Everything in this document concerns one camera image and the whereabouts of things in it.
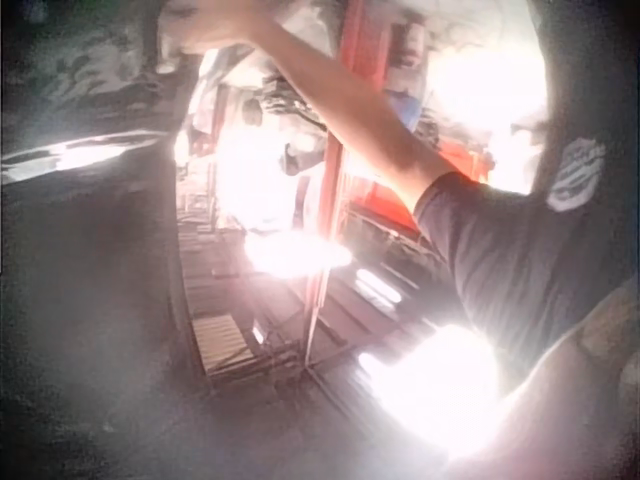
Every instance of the dark t-shirt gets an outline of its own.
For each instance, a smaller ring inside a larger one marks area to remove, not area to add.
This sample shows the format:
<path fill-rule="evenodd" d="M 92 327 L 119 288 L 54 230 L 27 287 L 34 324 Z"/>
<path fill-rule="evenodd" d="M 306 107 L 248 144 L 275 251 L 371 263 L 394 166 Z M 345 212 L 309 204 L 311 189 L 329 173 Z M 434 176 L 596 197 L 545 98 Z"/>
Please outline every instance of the dark t-shirt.
<path fill-rule="evenodd" d="M 530 368 L 638 265 L 637 43 L 597 2 L 540 9 L 550 189 L 524 197 L 451 173 L 414 215 L 471 321 Z"/>

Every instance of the person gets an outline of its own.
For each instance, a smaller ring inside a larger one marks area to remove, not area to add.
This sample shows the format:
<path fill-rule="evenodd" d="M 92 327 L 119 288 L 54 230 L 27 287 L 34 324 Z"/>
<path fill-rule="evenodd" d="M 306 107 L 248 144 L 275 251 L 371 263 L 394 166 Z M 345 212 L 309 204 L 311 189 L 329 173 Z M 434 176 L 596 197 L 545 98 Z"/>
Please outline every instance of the person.
<path fill-rule="evenodd" d="M 597 392 L 619 379 L 640 337 L 637 39 L 620 22 L 618 4 L 530 4 L 550 110 L 543 167 L 530 196 L 498 192 L 457 172 L 405 128 L 380 93 L 251 0 L 187 4 L 191 15 L 178 11 L 184 0 L 169 2 L 159 20 L 162 34 L 186 53 L 243 43 L 268 54 L 339 141 L 413 212 L 446 260 L 474 325 L 532 372 L 511 400 L 505 425 L 532 416 L 541 421 L 522 435 L 524 450 L 499 435 L 492 451 L 501 454 L 472 462 L 475 478 L 485 478 L 482 472 L 583 478 L 608 464 L 615 449 L 586 460 L 585 452 L 604 441 L 580 425 L 600 405 Z M 609 322 L 614 317 L 622 320 Z M 603 318 L 605 326 L 619 326 L 616 347 L 607 350 L 617 360 L 594 369 L 576 338 Z M 558 425 L 571 434 L 560 434 Z M 580 443 L 574 450 L 580 454 L 565 455 L 559 439 Z"/>

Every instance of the white emblem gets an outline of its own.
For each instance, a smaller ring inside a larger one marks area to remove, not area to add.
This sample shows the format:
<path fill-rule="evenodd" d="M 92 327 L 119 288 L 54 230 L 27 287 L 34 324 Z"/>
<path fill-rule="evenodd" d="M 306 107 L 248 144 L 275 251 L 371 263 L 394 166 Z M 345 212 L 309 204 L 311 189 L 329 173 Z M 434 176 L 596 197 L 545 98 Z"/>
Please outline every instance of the white emblem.
<path fill-rule="evenodd" d="M 547 197 L 558 212 L 578 208 L 593 197 L 604 165 L 605 147 L 579 138 L 564 148 L 562 163 Z"/>

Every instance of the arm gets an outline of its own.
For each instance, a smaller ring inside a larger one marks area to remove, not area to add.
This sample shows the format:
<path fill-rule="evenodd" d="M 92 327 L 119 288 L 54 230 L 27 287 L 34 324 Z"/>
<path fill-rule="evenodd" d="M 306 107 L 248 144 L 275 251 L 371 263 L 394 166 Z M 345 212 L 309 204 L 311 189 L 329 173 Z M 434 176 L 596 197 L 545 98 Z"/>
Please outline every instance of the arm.
<path fill-rule="evenodd" d="M 382 177 L 410 211 L 429 185 L 441 175 L 454 171 L 445 159 L 404 127 L 386 99 L 366 82 L 267 16 L 258 13 L 248 15 L 246 6 L 243 10 L 243 6 L 227 5 L 234 2 L 237 4 L 237 0 L 217 0 L 215 8 L 208 7 L 196 14 L 200 16 L 197 26 L 211 31 L 218 29 L 208 37 L 215 37 L 215 41 L 210 40 L 208 48 L 218 46 L 222 40 L 228 42 L 232 39 L 261 49 L 272 57 L 287 80 L 323 118 L 329 130 Z M 203 21 L 203 16 L 208 13 L 210 20 Z M 200 49 L 206 48 L 203 35 L 194 37 L 193 28 L 196 27 L 191 28 L 191 38 L 198 37 Z"/>

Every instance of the hand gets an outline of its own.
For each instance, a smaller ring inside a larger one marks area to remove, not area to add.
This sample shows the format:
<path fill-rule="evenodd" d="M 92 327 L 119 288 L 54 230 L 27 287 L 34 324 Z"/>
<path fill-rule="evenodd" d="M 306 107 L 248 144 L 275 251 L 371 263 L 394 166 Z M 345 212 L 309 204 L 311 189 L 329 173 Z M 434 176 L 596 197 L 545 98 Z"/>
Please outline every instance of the hand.
<path fill-rule="evenodd" d="M 264 18 L 254 0 L 170 0 L 158 26 L 185 53 L 204 54 L 247 41 Z"/>

